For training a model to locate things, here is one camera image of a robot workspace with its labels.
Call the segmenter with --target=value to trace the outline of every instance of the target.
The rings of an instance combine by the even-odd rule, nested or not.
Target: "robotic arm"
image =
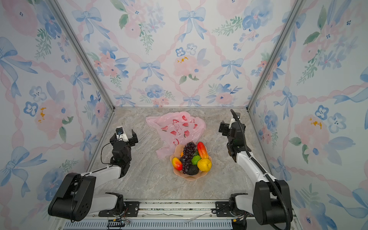
[[[49,205],[49,215],[71,221],[81,221],[87,214],[100,210],[113,216],[123,215],[126,210],[123,195],[93,195],[93,192],[96,187],[126,175],[132,160],[131,147],[138,143],[133,130],[132,136],[128,139],[123,127],[117,127],[110,138],[113,156],[108,166],[93,172],[67,174]]]
[[[232,194],[230,211],[234,214],[249,212],[260,225],[271,224],[275,229],[279,229],[275,223],[286,223],[285,229],[289,230],[292,219],[289,186],[284,180],[277,180],[269,174],[255,159],[245,140],[245,125],[240,123],[240,113],[231,112],[230,123],[222,121],[219,132],[227,136],[229,155],[245,170],[255,189],[254,195]]]

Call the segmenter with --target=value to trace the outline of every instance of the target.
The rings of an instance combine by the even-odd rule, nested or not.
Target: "pink plastic bag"
[[[206,123],[187,112],[167,113],[161,117],[147,117],[147,124],[154,127],[166,144],[156,151],[159,159],[171,156],[178,144],[197,142],[206,129]]]

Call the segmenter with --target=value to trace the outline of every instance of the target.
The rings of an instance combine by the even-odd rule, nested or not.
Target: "metal corner post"
[[[302,7],[303,7],[304,3],[305,3],[305,0],[296,0],[295,1],[295,4],[294,4],[293,8],[290,11],[290,15],[289,15],[289,18],[288,18],[288,20],[285,24],[285,27],[281,31],[280,38],[277,41],[274,49],[271,52],[270,61],[267,63],[267,65],[265,67],[265,70],[263,71],[263,74],[262,74],[261,78],[259,79],[256,87],[255,87],[252,98],[248,103],[248,106],[247,106],[248,112],[251,110],[251,108],[253,107],[253,105],[257,101],[257,97],[258,97],[259,93],[261,92],[262,86],[266,82],[267,76],[270,74],[272,66],[276,62],[276,59],[277,59],[278,55],[280,54],[280,52],[281,52],[281,50],[282,50],[282,48],[285,44],[285,41],[288,38],[288,35],[290,34],[291,30],[295,26],[295,22],[298,19],[298,16],[300,14],[300,11],[302,10]]]
[[[73,48],[76,50],[77,54],[79,55],[81,61],[83,62],[85,68],[87,69],[89,75],[91,76],[93,82],[96,84],[97,89],[100,91],[102,97],[106,101],[107,105],[109,106],[110,110],[114,110],[114,104],[112,103],[109,95],[107,94],[105,88],[103,87],[99,77],[96,75],[95,70],[90,63],[86,52],[84,51],[82,45],[77,39],[77,36],[74,33],[69,21],[67,20],[63,10],[61,9],[57,0],[47,0],[47,4],[49,5],[52,13],[60,22],[60,26],[65,31],[66,35],[68,36],[70,42],[73,45]]]

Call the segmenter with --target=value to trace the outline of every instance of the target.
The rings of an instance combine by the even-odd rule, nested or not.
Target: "green fruit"
[[[187,174],[193,176],[193,175],[198,174],[198,172],[199,172],[199,168],[197,167],[197,165],[191,165],[188,169]]]
[[[200,155],[196,155],[192,158],[192,164],[193,165],[197,165],[198,161],[201,160],[201,156]]]

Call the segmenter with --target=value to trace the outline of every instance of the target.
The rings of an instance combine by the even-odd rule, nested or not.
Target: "floral wallpaper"
[[[294,0],[59,4],[115,106],[246,106]]]
[[[110,109],[47,4],[1,0],[0,229],[49,229],[69,172],[84,172]]]
[[[368,229],[367,9],[306,0],[250,110],[304,230]]]

